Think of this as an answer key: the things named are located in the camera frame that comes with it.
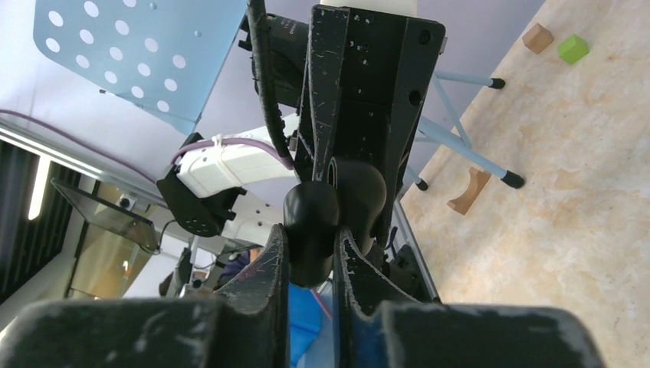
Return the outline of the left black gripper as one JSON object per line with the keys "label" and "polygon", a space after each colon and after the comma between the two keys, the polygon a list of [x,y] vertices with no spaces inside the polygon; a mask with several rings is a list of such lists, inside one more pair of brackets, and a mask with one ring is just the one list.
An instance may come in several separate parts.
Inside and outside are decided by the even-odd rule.
{"label": "left black gripper", "polygon": [[386,199],[369,235],[385,244],[445,26],[333,5],[312,7],[309,24],[274,14],[267,23],[277,102],[299,109],[298,180],[326,181],[333,157],[372,164]]}

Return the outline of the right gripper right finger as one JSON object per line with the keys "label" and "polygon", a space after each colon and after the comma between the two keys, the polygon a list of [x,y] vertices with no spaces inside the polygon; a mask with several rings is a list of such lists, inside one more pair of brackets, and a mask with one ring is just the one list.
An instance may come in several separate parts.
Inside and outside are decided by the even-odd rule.
{"label": "right gripper right finger", "polygon": [[342,228],[334,248],[338,367],[602,367],[589,331],[552,307],[422,303]]}

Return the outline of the black earbud case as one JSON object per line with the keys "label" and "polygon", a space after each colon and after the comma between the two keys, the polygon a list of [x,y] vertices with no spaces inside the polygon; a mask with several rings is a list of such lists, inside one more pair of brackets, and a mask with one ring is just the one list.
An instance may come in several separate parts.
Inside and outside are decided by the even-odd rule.
{"label": "black earbud case", "polygon": [[381,172],[356,159],[333,158],[323,182],[301,182],[292,188],[283,208],[291,283],[315,288],[326,280],[342,228],[350,230],[366,255],[379,239],[386,197]]}

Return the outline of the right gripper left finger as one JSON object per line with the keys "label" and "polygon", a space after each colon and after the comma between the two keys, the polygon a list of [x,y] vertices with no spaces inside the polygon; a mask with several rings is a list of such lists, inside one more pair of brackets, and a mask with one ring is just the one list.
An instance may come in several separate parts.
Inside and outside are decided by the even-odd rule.
{"label": "right gripper left finger", "polygon": [[32,304],[1,344],[3,367],[288,367],[288,241],[208,297]]}

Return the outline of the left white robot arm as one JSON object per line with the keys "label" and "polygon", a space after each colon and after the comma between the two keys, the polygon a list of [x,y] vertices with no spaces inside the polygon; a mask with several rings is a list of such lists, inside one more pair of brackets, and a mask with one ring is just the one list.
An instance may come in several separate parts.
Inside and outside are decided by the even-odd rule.
{"label": "left white robot arm", "polygon": [[157,182],[176,221],[261,242],[270,222],[244,219],[245,186],[293,175],[315,188],[310,203],[338,208],[359,247],[387,243],[445,26],[394,5],[326,2],[303,23],[251,1],[241,28],[265,125],[186,140]]}

